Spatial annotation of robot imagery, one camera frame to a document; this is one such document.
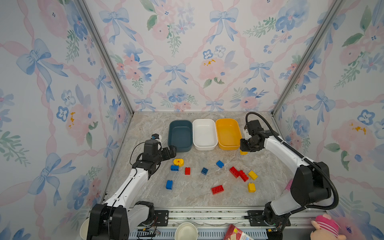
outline blue brick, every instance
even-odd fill
[[[179,166],[172,165],[172,166],[170,167],[170,170],[171,170],[171,171],[178,171],[178,170],[179,170]]]
[[[167,181],[167,185],[166,185],[166,189],[172,190],[172,185],[173,185],[173,181],[172,180],[168,180]]]
[[[207,172],[208,172],[208,169],[206,169],[205,167],[203,167],[203,170],[201,170],[201,173],[204,174],[204,175],[206,175]]]
[[[216,165],[218,165],[219,168],[224,167],[224,163],[223,163],[222,161],[218,161],[218,162],[216,163]]]

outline toy block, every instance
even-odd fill
[[[201,170],[201,173],[204,174],[204,175],[206,175],[207,172],[208,172],[208,169],[206,169],[205,167],[203,167],[203,170]]]
[[[176,158],[175,160],[173,160],[173,164],[182,167],[184,166],[184,160],[182,158]]]
[[[229,169],[229,171],[236,177],[238,178],[240,176],[240,173],[238,172],[238,170],[235,168],[235,167],[231,167]]]
[[[240,177],[241,177],[241,179],[244,181],[244,182],[246,182],[248,179],[249,179],[249,177],[247,177],[246,175],[245,175],[245,173],[243,172],[243,170],[240,170]]]
[[[224,163],[222,161],[218,161],[216,163],[216,165],[219,167],[219,168],[223,168],[224,167]]]
[[[172,166],[170,167],[170,170],[171,170],[171,171],[179,171],[179,166],[172,165]]]
[[[254,183],[248,183],[248,192],[256,192],[256,187]]]
[[[166,189],[172,190],[172,185],[173,185],[173,181],[172,180],[168,180],[167,181],[167,185],[166,185]]]
[[[217,186],[217,187],[213,187],[213,188],[212,188],[212,194],[213,194],[213,195],[218,194],[218,193],[221,193],[221,192],[224,192],[223,185],[220,185],[220,186]]]
[[[250,176],[252,178],[252,180],[254,181],[258,176],[256,175],[256,173],[254,173],[253,171],[250,171],[248,173],[248,176]]]

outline wall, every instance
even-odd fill
[[[74,239],[128,114],[72,1],[2,1],[0,22],[0,239]]]
[[[135,110],[269,111],[332,0],[86,2]]]
[[[275,116],[287,142],[328,164],[340,195],[329,213],[348,240],[384,239],[383,7],[346,1]]]

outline plush toy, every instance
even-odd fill
[[[311,221],[316,231],[311,233],[311,240],[346,240],[345,235],[339,235],[339,225],[328,214],[317,216]]]

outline yellow connector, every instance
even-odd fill
[[[248,183],[248,192],[256,192],[256,187],[254,183]]]
[[[176,158],[173,160],[173,164],[176,166],[182,167],[184,166],[184,160],[182,158]]]
[[[252,180],[255,180],[258,176],[256,175],[256,173],[254,173],[253,171],[250,171],[248,173],[248,176],[250,176],[252,178]]]

